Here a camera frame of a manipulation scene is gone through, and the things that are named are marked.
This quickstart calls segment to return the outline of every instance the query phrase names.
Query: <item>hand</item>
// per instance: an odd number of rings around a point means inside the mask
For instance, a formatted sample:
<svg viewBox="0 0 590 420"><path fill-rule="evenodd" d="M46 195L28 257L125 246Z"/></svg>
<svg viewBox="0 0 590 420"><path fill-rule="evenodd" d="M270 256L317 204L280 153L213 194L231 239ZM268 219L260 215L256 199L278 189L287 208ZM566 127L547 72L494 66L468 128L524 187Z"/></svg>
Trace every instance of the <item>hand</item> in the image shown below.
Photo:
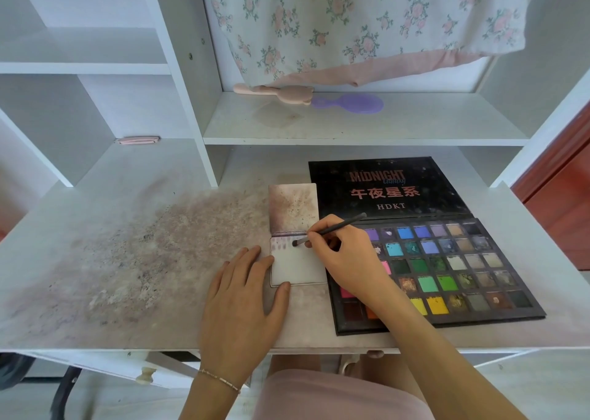
<svg viewBox="0 0 590 420"><path fill-rule="evenodd" d="M336 283L372 307L378 290L395 284L385 272L364 230L348 225L324 237L316 233L342 221L336 215L321 219L307 231L310 241L305 245L313 247ZM332 247L338 240L341 245L336 252Z"/></svg>
<svg viewBox="0 0 590 420"><path fill-rule="evenodd" d="M199 334L201 368L238 388L277 340L289 306L290 284L286 282L277 289L270 313L264 314L262 282L274 257L254 263L258 254L260 246L243 248L217 272Z"/></svg>

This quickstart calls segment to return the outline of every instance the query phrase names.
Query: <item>pink shorts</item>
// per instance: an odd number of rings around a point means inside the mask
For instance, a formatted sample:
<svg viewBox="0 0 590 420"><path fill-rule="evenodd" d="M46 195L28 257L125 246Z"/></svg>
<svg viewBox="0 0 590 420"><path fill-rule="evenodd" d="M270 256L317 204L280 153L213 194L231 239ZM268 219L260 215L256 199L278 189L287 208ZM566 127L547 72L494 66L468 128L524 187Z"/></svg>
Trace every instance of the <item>pink shorts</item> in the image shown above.
<svg viewBox="0 0 590 420"><path fill-rule="evenodd" d="M264 382L253 420L434 420L426 403L402 390L312 370L282 370Z"/></svg>

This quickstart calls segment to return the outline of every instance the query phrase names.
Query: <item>eyeshadow palette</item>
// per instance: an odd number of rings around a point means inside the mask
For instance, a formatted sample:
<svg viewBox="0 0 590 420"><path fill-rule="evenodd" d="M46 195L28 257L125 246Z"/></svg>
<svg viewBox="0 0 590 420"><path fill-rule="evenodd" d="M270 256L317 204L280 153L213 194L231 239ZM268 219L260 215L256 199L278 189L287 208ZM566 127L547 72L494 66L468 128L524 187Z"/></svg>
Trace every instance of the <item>eyeshadow palette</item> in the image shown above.
<svg viewBox="0 0 590 420"><path fill-rule="evenodd" d="M545 317L518 273L431 158L350 161L350 166L344 167L346 163L310 163L312 180L317 184L320 216L335 213L347 217L352 212L367 212L371 220L356 226L368 234L383 271L432 325L460 326ZM389 167L387 175L383 173L384 167ZM339 185L338 177L342 174L326 172L326 168L352 171L348 176L344 174L343 185ZM375 171L363 174L359 168L380 170L381 174ZM394 172L399 181L392 183L390 177ZM350 185L350 179L357 176L355 173L361 178L383 177L388 182L361 180ZM375 201L380 197L369 196L366 202L371 204L358 204L362 199L357 201L356 193L376 194L381 186L382 194L393 194L393 190L386 189L388 185L394 185L402 194L405 188L412 187L413 196L393 197L399 201L414 200L387 203ZM433 188L439 193L429 197ZM329 191L347 196L340 202L341 209L333 197L325 203L321 195ZM400 211L404 216L395 216L397 210L388 208L387 216L380 215L383 209L372 207L375 204L403 205ZM369 307L338 286L329 274L328 288L337 335L387 331Z"/></svg>

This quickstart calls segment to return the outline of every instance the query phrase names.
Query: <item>gold bracelet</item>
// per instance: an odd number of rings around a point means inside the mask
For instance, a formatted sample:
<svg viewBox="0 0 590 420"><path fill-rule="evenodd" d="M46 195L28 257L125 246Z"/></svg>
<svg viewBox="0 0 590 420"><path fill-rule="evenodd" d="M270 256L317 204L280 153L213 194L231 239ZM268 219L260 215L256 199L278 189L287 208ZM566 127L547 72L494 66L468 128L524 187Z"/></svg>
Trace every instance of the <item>gold bracelet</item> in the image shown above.
<svg viewBox="0 0 590 420"><path fill-rule="evenodd" d="M197 372L197 373L204 373L205 375L208 375L208 376L210 376L211 378L215 378L216 380L219 380L219 381L221 381L223 384L225 384L225 385L227 385L227 386L231 387L233 390L235 390L235 391L238 393L238 395L239 395L239 394L240 394L240 392L241 392L241 390L240 390L240 389L238 389L237 387L235 387L235 386L234 386L232 383L230 383L230 382L229 382L228 380L226 380L225 378L222 378L222 377L220 377L220 376L217 376L217 375L213 375L211 372L207 372L207 371L206 371L206 370L204 370L204 369L199 369L199 372Z"/></svg>

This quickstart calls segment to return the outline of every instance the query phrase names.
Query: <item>leg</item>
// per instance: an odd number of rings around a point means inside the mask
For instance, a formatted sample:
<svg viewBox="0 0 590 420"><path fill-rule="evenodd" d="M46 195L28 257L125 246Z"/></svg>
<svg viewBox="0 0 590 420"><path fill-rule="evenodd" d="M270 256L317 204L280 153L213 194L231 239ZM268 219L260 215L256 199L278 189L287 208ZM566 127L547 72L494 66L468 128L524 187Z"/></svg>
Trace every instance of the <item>leg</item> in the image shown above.
<svg viewBox="0 0 590 420"><path fill-rule="evenodd" d="M351 376L408 392L426 402L401 355L385 355L382 358L361 355L355 367Z"/></svg>
<svg viewBox="0 0 590 420"><path fill-rule="evenodd" d="M287 369L314 370L321 372L319 355L273 355L270 360L268 378L276 372Z"/></svg>

